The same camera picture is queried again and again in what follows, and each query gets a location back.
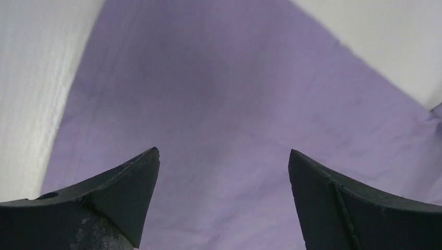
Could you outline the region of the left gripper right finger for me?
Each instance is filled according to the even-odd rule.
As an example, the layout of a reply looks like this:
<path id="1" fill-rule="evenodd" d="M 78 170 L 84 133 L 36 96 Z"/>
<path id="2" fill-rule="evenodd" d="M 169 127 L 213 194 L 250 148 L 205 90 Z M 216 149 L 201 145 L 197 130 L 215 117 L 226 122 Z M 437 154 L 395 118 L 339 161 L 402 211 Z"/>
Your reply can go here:
<path id="1" fill-rule="evenodd" d="M 292 150 L 289 178 L 307 249 L 441 249 L 441 207 L 393 195 Z"/>

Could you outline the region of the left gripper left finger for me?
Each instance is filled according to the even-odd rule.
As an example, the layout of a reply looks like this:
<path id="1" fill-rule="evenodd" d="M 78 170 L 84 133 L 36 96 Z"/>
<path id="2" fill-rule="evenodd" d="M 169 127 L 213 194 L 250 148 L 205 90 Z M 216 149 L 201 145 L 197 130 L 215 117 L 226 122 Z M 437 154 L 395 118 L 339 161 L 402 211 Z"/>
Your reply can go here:
<path id="1" fill-rule="evenodd" d="M 156 147 L 36 199 L 1 203 L 1 249 L 135 249 L 159 172 Z"/>

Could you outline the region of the purple t shirt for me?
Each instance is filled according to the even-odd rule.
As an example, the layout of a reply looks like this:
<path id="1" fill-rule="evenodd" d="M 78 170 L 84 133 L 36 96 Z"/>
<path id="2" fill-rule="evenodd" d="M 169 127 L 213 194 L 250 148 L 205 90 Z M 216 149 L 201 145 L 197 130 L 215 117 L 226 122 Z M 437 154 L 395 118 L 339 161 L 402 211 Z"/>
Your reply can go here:
<path id="1" fill-rule="evenodd" d="M 157 147 L 141 249 L 304 249 L 296 149 L 441 203 L 441 125 L 288 1 L 107 1 L 42 191 Z"/>

